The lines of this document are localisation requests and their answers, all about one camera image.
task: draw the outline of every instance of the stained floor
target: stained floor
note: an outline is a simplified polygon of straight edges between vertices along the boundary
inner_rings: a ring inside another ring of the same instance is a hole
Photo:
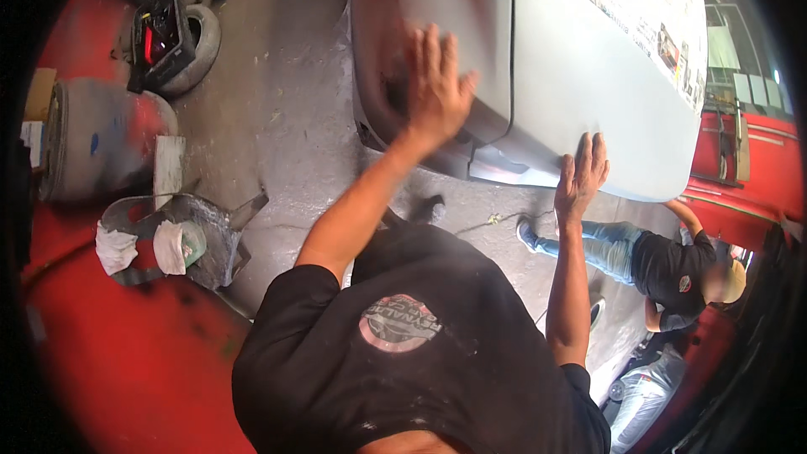
[[[201,180],[198,194],[231,209],[261,186],[269,195],[268,206],[243,236],[252,261],[227,289],[229,301],[247,316],[257,310],[271,280],[294,263],[317,217],[378,156],[359,143],[353,121],[346,3],[213,2],[223,31],[219,57],[201,85],[172,102],[188,139],[186,181]],[[540,235],[553,235],[554,191],[471,183],[418,169],[392,207],[405,215],[413,199],[435,193],[442,193],[447,205],[440,226],[499,264],[543,330],[555,262],[530,254],[514,229],[516,215],[526,213],[540,216]],[[628,220],[670,236],[677,227],[662,206],[605,193],[595,198],[586,217]],[[588,275],[591,290],[606,299],[587,363],[591,396],[601,401],[646,331],[635,290],[593,267]]]

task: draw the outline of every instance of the gray sneaker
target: gray sneaker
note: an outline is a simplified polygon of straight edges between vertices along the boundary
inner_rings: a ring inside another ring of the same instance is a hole
[[[516,238],[518,238],[531,253],[534,254],[538,252],[535,250],[538,236],[533,232],[533,228],[530,227],[530,221],[526,217],[520,217],[516,224]]]

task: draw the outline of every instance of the jeans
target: jeans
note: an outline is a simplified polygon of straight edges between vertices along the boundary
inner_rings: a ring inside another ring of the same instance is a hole
[[[628,222],[584,221],[583,254],[586,256],[586,263],[616,281],[632,285],[630,262],[633,257],[633,245],[643,232],[643,229]],[[557,258],[560,243],[551,238],[536,237],[533,249]]]

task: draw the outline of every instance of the circular logo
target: circular logo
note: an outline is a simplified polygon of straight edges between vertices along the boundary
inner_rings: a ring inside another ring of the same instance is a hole
[[[385,352],[417,349],[442,328],[422,301],[404,294],[376,301],[361,314],[358,322],[367,343]]]
[[[678,290],[681,293],[686,293],[692,287],[692,281],[689,276],[681,277],[681,280],[678,281]]]

